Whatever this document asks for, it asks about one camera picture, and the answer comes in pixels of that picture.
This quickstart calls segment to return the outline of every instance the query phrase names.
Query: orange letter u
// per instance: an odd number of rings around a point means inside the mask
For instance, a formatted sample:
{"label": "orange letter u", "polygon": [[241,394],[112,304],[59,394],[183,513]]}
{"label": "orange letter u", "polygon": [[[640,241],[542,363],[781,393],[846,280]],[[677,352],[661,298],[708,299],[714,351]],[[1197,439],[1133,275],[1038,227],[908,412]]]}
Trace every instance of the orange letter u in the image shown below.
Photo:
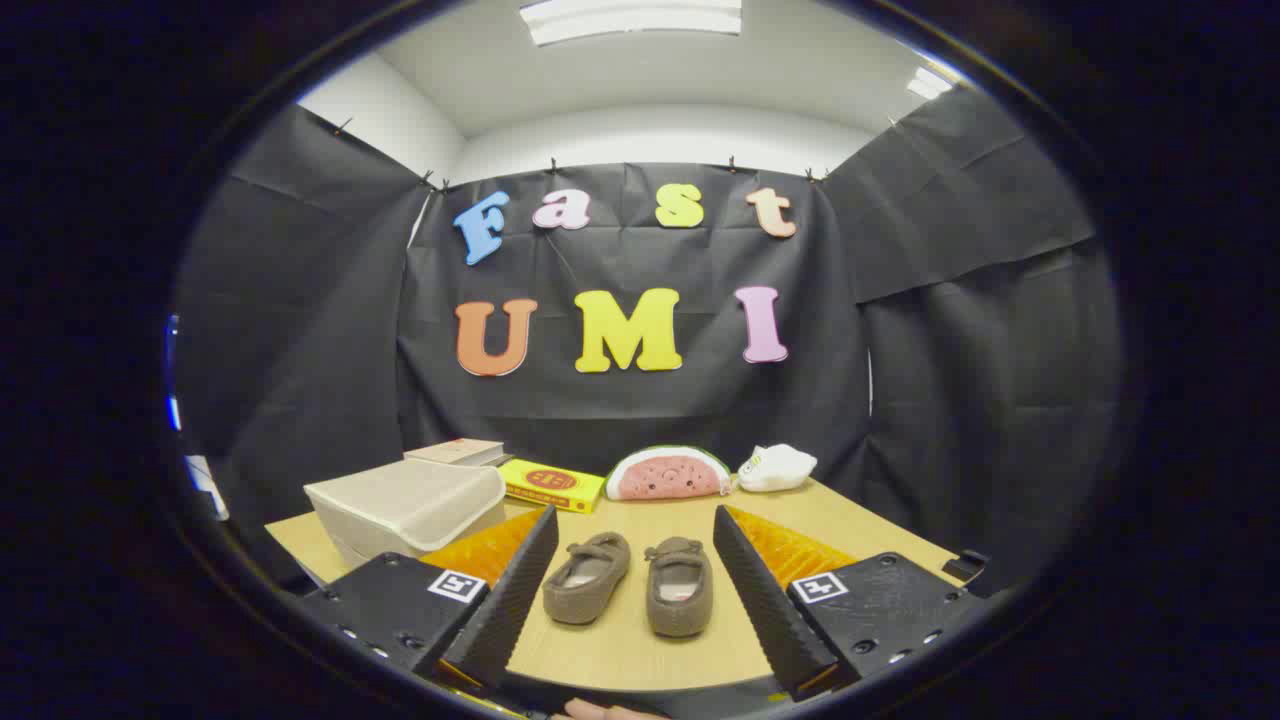
{"label": "orange letter u", "polygon": [[484,327],[493,314],[492,302],[463,302],[454,310],[458,316],[458,364],[472,375],[506,375],[525,361],[529,316],[538,309],[538,301],[508,300],[502,309],[511,315],[507,351],[502,355],[489,355],[484,350]]}

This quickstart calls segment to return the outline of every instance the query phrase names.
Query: foam letter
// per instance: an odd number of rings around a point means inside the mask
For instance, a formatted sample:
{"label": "foam letter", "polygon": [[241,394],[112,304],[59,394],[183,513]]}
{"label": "foam letter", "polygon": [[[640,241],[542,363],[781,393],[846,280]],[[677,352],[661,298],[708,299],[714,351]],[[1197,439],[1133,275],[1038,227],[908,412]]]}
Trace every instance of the foam letter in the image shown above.
{"label": "foam letter", "polygon": [[534,224],[540,228],[576,231],[585,228],[586,223],[591,220],[586,217],[586,206],[591,202],[591,196],[581,190],[557,190],[543,197],[543,202],[547,205],[534,213]]}
{"label": "foam letter", "polygon": [[579,373],[603,373],[609,369],[603,343],[626,370],[631,356],[644,340],[644,351],[636,359],[641,370],[675,370],[684,364],[676,354],[673,314],[680,293],[666,287],[644,291],[631,318],[622,314],[613,295],[607,290],[577,293],[573,304],[582,309],[582,356],[573,364]]}
{"label": "foam letter", "polygon": [[658,188],[658,222],[664,228],[692,228],[703,222],[703,206],[698,204],[703,191],[692,184],[669,183]]}
{"label": "foam letter", "polygon": [[746,350],[742,359],[748,363],[780,363],[787,359],[787,348],[778,342],[778,325],[773,319],[773,300],[778,291],[772,287],[740,287],[733,296],[742,301],[746,310]]}
{"label": "foam letter", "polygon": [[511,316],[507,328],[507,351],[489,355],[484,351],[484,327],[493,305],[463,302],[453,311],[458,316],[458,365],[472,375],[506,375],[525,361],[529,352],[529,316],[538,309],[534,300],[508,300],[502,309]]}
{"label": "foam letter", "polygon": [[796,233],[796,224],[782,219],[782,208],[790,208],[791,201],[778,197],[772,187],[762,187],[746,196],[746,201],[755,205],[755,218],[760,220],[764,232],[773,237],[791,237]]}
{"label": "foam letter", "polygon": [[489,231],[502,232],[504,219],[498,206],[509,200],[511,196],[499,190],[453,218],[453,227],[462,228],[462,237],[467,241],[467,265],[475,265],[502,247],[502,238],[489,234]]}

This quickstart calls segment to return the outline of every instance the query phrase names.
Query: table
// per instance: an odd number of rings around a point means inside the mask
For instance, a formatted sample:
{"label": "table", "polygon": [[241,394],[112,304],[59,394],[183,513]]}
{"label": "table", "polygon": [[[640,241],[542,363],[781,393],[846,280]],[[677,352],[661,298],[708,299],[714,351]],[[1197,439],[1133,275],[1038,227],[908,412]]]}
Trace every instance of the table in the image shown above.
{"label": "table", "polygon": [[[772,675],[746,610],[733,589],[712,542],[712,523],[721,503],[736,506],[804,533],[861,560],[895,551],[950,584],[942,573],[956,556],[884,520],[814,480],[800,488],[754,495],[741,489],[727,497],[673,501],[613,502],[602,498],[595,512],[559,511],[559,547],[548,574],[568,553],[564,547],[595,533],[614,530],[631,544],[631,569],[604,614],[591,625],[553,621],[543,611],[541,591],[516,643],[507,670],[545,682],[621,692],[705,688]],[[506,518],[541,511],[541,506],[503,498]],[[266,525],[268,532],[300,564],[324,582],[349,569],[329,541],[315,512]],[[644,548],[671,536],[700,539],[712,564],[716,610],[710,624],[694,638],[662,638],[649,630],[645,584],[649,566]]]}

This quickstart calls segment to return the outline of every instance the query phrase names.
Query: white ceiling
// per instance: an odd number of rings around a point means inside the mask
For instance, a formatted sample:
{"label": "white ceiling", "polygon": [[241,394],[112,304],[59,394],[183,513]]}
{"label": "white ceiling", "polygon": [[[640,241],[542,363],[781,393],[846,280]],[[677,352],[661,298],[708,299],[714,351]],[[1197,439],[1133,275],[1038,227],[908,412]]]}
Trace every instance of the white ceiling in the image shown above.
{"label": "white ceiling", "polygon": [[471,0],[379,54],[466,137],[612,105],[708,102],[799,113],[878,135],[923,99],[923,60],[815,0],[744,0],[742,35],[637,32],[535,47],[518,9]]}

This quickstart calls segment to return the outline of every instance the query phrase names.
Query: book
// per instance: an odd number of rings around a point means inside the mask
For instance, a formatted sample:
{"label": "book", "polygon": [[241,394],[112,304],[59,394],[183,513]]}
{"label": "book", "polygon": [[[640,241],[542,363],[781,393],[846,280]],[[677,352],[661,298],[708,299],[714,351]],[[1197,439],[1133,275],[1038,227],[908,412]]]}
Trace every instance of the book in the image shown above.
{"label": "book", "polygon": [[571,512],[591,512],[604,488],[604,478],[553,468],[529,460],[508,460],[498,468],[507,495]]}
{"label": "book", "polygon": [[458,438],[429,447],[410,450],[406,460],[426,460],[444,465],[490,465],[503,456],[502,443],[492,439]]}

